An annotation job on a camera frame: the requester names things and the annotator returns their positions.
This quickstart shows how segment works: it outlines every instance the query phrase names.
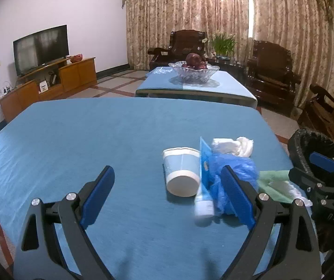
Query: blue gripper pad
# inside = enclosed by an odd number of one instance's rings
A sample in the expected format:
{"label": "blue gripper pad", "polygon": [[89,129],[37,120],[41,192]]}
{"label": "blue gripper pad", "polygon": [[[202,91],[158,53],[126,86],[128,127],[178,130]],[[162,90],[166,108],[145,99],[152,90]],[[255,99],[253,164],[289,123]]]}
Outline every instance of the blue gripper pad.
{"label": "blue gripper pad", "polygon": [[312,164],[326,170],[327,172],[330,173],[334,172],[334,160],[324,155],[321,155],[315,151],[312,154],[310,154],[309,161]]}
{"label": "blue gripper pad", "polygon": [[105,173],[102,174],[101,178],[99,178],[96,186],[84,202],[82,219],[80,220],[80,225],[83,229],[86,229],[89,225],[92,225],[96,221],[97,216],[105,203],[112,186],[114,185],[114,182],[114,169],[109,167]]}
{"label": "blue gripper pad", "polygon": [[226,166],[222,168],[220,178],[224,191],[232,203],[235,215],[242,224],[247,225],[248,230],[251,230],[255,225],[255,219],[250,200]]}

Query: blue tablecloth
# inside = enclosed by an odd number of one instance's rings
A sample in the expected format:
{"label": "blue tablecloth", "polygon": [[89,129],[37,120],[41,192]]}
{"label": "blue tablecloth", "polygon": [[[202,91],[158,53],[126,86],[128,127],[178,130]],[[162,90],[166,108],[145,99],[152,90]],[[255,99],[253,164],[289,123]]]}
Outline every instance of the blue tablecloth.
{"label": "blue tablecloth", "polygon": [[[292,164],[253,108],[158,98],[88,98],[35,103],[0,132],[0,223],[16,244],[33,198],[61,200],[94,180],[105,165],[115,185],[87,229],[117,280],[219,279],[235,258],[247,227],[224,217],[193,222],[191,199],[167,199],[162,151],[199,149],[199,137],[254,139],[258,169]],[[69,267],[77,271],[58,228]],[[258,267],[264,269],[271,239]]]}
{"label": "blue tablecloth", "polygon": [[256,97],[227,72],[218,71],[204,84],[183,83],[171,67],[157,67],[137,88],[136,96],[187,98],[256,108]]}

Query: dark brown chair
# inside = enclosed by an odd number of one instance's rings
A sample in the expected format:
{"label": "dark brown chair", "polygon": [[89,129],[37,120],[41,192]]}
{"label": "dark brown chair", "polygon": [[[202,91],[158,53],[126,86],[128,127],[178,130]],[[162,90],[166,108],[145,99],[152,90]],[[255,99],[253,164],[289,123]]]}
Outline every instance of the dark brown chair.
{"label": "dark brown chair", "polygon": [[148,50],[148,55],[154,55],[149,67],[153,70],[159,66],[168,66],[168,63],[185,61],[186,56],[190,52],[204,54],[204,44],[202,40],[206,37],[204,31],[182,30],[173,31],[169,38],[168,49],[160,47],[152,47]]}
{"label": "dark brown chair", "polygon": [[255,41],[248,60],[246,87],[260,105],[290,116],[294,107],[295,85],[300,76],[292,71],[291,52],[278,44]]}
{"label": "dark brown chair", "polygon": [[316,84],[311,84],[309,89],[316,96],[306,103],[298,124],[324,133],[334,141],[334,107],[326,102],[329,98],[334,104],[334,97]]}

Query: silver bolt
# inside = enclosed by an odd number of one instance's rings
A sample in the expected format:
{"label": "silver bolt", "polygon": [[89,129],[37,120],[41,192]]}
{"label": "silver bolt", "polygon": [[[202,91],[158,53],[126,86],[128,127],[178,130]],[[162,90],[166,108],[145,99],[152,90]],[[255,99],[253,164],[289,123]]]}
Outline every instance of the silver bolt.
{"label": "silver bolt", "polygon": [[261,201],[268,201],[269,200],[269,196],[265,192],[262,192],[261,194],[259,194],[259,198],[260,198]]}
{"label": "silver bolt", "polygon": [[35,207],[36,205],[39,205],[39,203],[40,203],[40,199],[35,198],[35,199],[32,200],[31,205]]}
{"label": "silver bolt", "polygon": [[75,200],[76,194],[74,192],[70,192],[69,194],[67,194],[66,199],[69,201]]}
{"label": "silver bolt", "polygon": [[304,205],[304,202],[302,199],[296,199],[295,200],[295,204],[299,207],[302,207]]}

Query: flat screen tv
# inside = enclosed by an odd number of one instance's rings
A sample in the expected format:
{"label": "flat screen tv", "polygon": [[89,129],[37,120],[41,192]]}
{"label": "flat screen tv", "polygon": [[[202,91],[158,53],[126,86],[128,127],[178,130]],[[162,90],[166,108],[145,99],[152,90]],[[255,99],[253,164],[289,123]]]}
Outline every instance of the flat screen tv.
{"label": "flat screen tv", "polygon": [[15,69],[22,76],[50,61],[69,55],[67,25],[33,33],[13,42]]}

